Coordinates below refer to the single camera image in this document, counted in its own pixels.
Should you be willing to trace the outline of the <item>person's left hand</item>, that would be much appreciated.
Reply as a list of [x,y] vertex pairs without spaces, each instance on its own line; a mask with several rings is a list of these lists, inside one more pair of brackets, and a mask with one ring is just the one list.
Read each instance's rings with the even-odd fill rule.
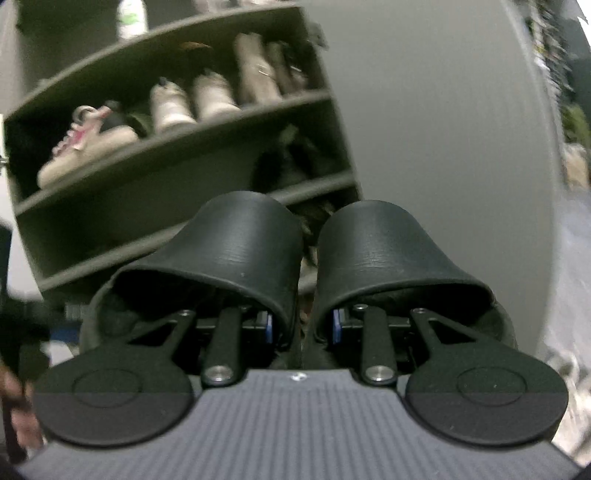
[[25,450],[38,450],[44,445],[39,421],[32,409],[34,385],[23,383],[4,363],[1,363],[1,396],[9,401],[10,424],[16,440]]

